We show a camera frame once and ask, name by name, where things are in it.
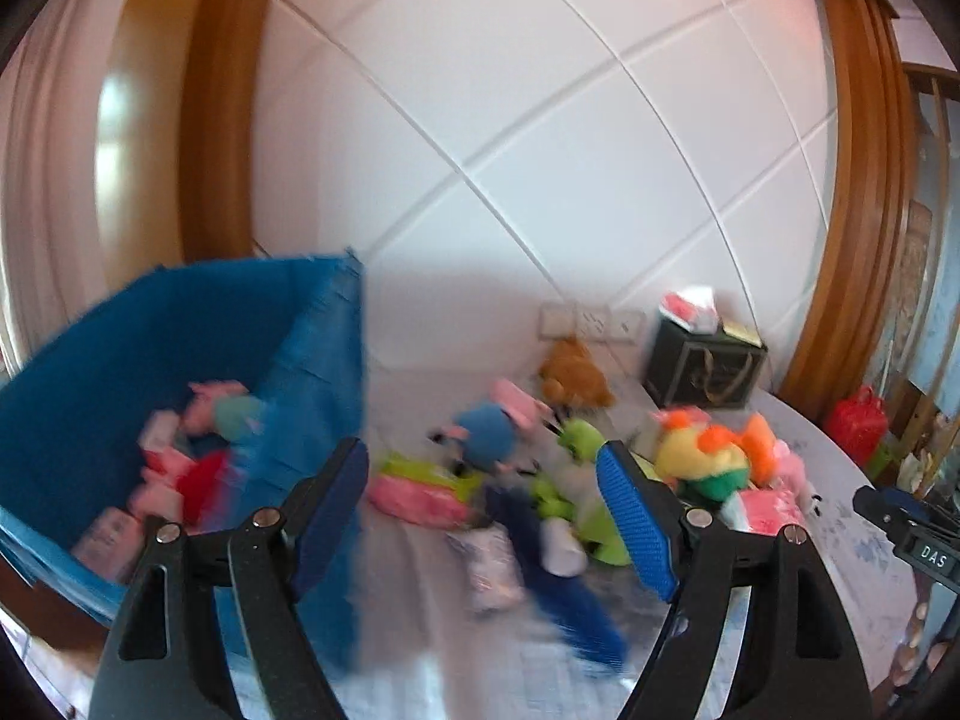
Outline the pink tissue pack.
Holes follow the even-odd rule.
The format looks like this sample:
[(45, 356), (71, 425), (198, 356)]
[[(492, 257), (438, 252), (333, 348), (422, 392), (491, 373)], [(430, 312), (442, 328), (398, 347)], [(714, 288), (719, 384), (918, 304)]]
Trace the pink tissue pack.
[(757, 535), (776, 536), (786, 525), (807, 527), (789, 489), (742, 489), (721, 505), (719, 516), (732, 530)]

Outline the pig plush red dress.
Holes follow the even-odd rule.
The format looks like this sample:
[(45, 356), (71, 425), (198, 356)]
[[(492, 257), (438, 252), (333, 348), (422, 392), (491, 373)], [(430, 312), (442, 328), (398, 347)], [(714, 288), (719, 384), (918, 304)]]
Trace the pig plush red dress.
[(167, 447), (148, 452), (142, 483), (128, 498), (128, 511), (140, 522), (161, 517), (196, 532), (212, 510), (231, 450), (217, 449), (199, 460)]

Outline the yellow orange parrot plush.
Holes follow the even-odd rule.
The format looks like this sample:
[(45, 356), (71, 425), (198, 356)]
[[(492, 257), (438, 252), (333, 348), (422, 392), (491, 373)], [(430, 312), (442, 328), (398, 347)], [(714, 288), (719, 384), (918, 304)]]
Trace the yellow orange parrot plush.
[(652, 466), (703, 499), (722, 504), (750, 486), (765, 486), (776, 472), (776, 443), (766, 419), (755, 413), (740, 431), (685, 406), (654, 415)]

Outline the blue feather duster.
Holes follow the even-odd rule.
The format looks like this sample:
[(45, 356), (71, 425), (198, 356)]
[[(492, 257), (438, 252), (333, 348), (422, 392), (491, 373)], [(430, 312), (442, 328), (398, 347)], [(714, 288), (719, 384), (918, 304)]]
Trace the blue feather duster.
[(621, 670), (628, 647), (597, 596), (580, 578), (558, 577), (547, 571), (540, 518), (526, 491), (488, 486), (485, 511), (493, 522), (506, 528), (526, 589), (558, 628), (565, 644), (597, 668)]

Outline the white pink small box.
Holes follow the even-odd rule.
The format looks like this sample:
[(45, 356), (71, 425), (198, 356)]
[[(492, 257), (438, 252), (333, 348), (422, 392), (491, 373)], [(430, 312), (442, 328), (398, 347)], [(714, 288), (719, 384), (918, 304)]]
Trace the white pink small box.
[(179, 432), (181, 417), (172, 410), (153, 411), (139, 435), (139, 447), (147, 454), (164, 452)]

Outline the white orange lotion bottle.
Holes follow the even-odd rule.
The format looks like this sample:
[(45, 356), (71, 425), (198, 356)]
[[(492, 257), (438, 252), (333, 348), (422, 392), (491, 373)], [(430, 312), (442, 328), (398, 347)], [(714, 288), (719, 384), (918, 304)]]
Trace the white orange lotion bottle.
[(548, 517), (540, 522), (540, 548), (542, 567), (555, 577), (579, 577), (587, 569), (587, 554), (562, 517)]

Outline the pig plush teal dress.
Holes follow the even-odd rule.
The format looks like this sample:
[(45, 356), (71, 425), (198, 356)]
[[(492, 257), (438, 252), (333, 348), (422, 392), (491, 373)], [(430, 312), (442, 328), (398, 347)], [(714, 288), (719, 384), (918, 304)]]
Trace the pig plush teal dress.
[(265, 403), (237, 380), (192, 382), (192, 398), (181, 416), (182, 432), (189, 437), (215, 434), (236, 444), (255, 434), (262, 424)]

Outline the large green frog plush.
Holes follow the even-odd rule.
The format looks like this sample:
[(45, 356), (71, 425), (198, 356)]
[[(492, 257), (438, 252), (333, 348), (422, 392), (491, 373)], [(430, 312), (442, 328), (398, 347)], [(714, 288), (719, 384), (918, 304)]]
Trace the large green frog plush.
[(530, 485), (537, 514), (544, 521), (559, 518), (590, 559), (625, 567), (631, 559), (599, 491), (597, 457), (607, 439), (584, 419), (545, 424), (555, 449), (534, 460)]

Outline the white plastic refill pouch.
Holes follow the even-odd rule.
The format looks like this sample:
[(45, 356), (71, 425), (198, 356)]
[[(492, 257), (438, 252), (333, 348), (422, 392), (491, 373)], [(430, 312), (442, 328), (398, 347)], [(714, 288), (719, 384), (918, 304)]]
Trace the white plastic refill pouch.
[(469, 605), (474, 613), (511, 610), (526, 598), (519, 564), (501, 525), (452, 532), (448, 541), (464, 559)]

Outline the pink wet wipes pack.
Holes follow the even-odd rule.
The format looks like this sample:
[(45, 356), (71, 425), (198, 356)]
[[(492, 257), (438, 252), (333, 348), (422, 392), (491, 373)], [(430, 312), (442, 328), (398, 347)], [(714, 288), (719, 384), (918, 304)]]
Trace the pink wet wipes pack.
[(366, 499), (381, 514), (418, 527), (455, 530), (467, 525), (485, 475), (456, 475), (434, 461), (392, 452), (382, 459), (366, 488)]

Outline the brown bear plush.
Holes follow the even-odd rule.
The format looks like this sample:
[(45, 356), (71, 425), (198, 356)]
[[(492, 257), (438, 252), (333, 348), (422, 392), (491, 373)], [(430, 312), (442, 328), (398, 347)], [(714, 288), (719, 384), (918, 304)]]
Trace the brown bear plush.
[(560, 338), (551, 345), (540, 364), (539, 379), (544, 400), (551, 406), (602, 410), (615, 403), (604, 372), (576, 337)]

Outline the blue plastic storage crate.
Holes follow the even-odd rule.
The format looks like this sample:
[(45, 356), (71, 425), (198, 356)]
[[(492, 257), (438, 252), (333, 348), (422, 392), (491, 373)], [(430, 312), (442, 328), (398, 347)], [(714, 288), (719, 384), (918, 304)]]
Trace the blue plastic storage crate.
[(319, 472), (364, 421), (363, 266), (340, 257), (158, 268), (49, 341), (2, 390), (2, 554), (101, 624), (124, 587), (71, 555), (140, 479), (137, 439), (191, 383), (237, 380), (265, 405), (205, 527), (234, 527)]

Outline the pig plush blue body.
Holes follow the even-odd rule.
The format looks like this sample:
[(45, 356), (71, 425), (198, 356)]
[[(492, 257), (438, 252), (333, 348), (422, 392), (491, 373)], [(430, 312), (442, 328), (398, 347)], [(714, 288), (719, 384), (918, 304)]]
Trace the pig plush blue body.
[(509, 379), (495, 380), (488, 397), (428, 434), (455, 463), (482, 473), (508, 465), (517, 444), (532, 439), (553, 416), (550, 406)]

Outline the white wall socket panel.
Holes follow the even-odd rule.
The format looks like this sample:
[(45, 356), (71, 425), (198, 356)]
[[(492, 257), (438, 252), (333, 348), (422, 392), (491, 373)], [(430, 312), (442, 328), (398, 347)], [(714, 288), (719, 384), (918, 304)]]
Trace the white wall socket panel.
[(539, 309), (537, 337), (548, 341), (578, 337), (587, 343), (636, 344), (645, 323), (642, 310), (545, 302)]

